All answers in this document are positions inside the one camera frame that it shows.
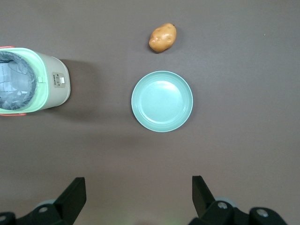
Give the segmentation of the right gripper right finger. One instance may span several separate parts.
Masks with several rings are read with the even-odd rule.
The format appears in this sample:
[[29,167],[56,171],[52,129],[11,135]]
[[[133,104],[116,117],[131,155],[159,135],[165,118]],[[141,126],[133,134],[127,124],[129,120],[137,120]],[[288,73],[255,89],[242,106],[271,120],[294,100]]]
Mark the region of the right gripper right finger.
[[249,213],[239,210],[227,200],[216,200],[202,176],[192,177],[192,200],[198,217],[191,225],[285,225],[274,210],[251,208]]

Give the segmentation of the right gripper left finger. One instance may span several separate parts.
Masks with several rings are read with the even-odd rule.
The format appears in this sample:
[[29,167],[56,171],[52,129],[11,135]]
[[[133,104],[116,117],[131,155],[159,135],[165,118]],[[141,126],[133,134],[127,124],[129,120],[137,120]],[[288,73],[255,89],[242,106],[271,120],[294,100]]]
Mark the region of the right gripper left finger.
[[2,212],[2,225],[72,225],[86,203],[85,178],[75,178],[53,203],[37,206],[27,215],[16,218],[13,212]]

